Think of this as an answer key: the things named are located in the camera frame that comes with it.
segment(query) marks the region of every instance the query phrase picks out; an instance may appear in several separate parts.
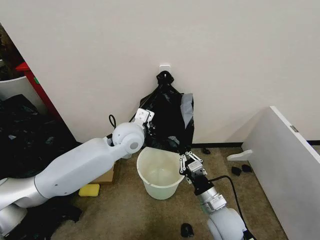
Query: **plastic bucket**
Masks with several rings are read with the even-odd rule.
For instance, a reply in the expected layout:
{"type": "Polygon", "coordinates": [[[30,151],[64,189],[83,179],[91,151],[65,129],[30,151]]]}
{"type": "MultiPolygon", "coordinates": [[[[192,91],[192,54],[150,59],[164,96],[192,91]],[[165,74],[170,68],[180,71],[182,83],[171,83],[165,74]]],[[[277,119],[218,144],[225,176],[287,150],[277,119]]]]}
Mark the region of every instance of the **plastic bucket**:
{"type": "Polygon", "coordinates": [[[185,177],[179,174],[179,154],[152,147],[141,151],[136,168],[147,193],[158,200],[170,198],[185,177]]]}

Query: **brown carpet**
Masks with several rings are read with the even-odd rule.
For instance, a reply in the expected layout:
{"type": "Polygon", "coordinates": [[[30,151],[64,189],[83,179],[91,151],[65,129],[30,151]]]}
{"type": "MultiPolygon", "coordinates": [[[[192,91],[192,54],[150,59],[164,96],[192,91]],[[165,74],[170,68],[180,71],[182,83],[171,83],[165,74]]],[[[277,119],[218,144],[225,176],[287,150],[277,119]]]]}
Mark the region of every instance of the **brown carpet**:
{"type": "MultiPolygon", "coordinates": [[[[231,176],[245,221],[258,240],[286,240],[287,237],[267,200],[256,176],[243,172],[231,173],[231,167],[244,162],[227,162],[230,154],[241,148],[211,148],[211,154],[194,153],[203,159],[208,178],[231,176]]],[[[52,240],[179,240],[182,223],[193,227],[195,240],[212,240],[207,228],[208,217],[199,206],[192,185],[183,180],[176,193],[167,200],[150,197],[136,169],[138,154],[121,159],[114,185],[101,186],[98,197],[78,197],[72,200],[83,210],[80,221],[67,221],[54,233],[52,240]]],[[[232,188],[227,179],[215,184],[230,208],[237,210],[232,188]]]]}

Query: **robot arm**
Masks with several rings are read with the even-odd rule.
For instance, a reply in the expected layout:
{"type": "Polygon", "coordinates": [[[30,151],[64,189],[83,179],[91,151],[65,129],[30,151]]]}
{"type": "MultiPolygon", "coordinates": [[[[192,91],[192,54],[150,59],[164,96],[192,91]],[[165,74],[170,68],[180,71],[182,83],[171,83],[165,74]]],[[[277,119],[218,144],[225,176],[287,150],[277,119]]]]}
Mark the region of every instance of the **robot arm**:
{"type": "Polygon", "coordinates": [[[57,157],[34,177],[0,180],[0,236],[6,236],[21,222],[27,214],[26,208],[74,193],[109,171],[118,159],[139,151],[153,116],[152,111],[139,108],[134,122],[115,128],[112,140],[91,139],[57,157]]]}
{"type": "Polygon", "coordinates": [[[214,240],[254,239],[240,215],[234,209],[226,207],[225,198],[207,179],[202,162],[191,151],[186,152],[180,157],[180,174],[186,176],[189,184],[193,184],[194,194],[199,199],[202,210],[209,216],[207,225],[214,240]]]}

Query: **trash bag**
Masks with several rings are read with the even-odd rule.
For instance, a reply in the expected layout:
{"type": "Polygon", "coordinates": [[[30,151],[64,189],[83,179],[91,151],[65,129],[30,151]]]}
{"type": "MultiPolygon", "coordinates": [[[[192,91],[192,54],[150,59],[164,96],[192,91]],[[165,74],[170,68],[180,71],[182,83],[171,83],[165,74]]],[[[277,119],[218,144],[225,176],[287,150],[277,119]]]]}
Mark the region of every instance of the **trash bag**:
{"type": "Polygon", "coordinates": [[[0,100],[0,179],[28,178],[79,143],[64,122],[41,115],[22,94],[0,100]]]}
{"type": "Polygon", "coordinates": [[[54,197],[40,206],[28,208],[25,218],[5,240],[50,240],[64,221],[79,221],[82,211],[65,198],[54,197]]]}
{"type": "Polygon", "coordinates": [[[190,151],[194,136],[192,93],[178,92],[168,71],[156,76],[158,87],[140,101],[140,108],[154,112],[145,146],[184,154],[190,151]]]}

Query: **yellow sponge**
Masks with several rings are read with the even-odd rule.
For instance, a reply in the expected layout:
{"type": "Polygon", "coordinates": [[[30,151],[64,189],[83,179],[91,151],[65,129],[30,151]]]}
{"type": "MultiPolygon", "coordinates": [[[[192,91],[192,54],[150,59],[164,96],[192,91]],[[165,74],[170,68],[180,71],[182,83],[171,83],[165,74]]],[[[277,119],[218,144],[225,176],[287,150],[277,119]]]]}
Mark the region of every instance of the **yellow sponge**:
{"type": "Polygon", "coordinates": [[[99,184],[87,184],[80,188],[80,197],[96,197],[99,194],[100,185],[99,184]]]}

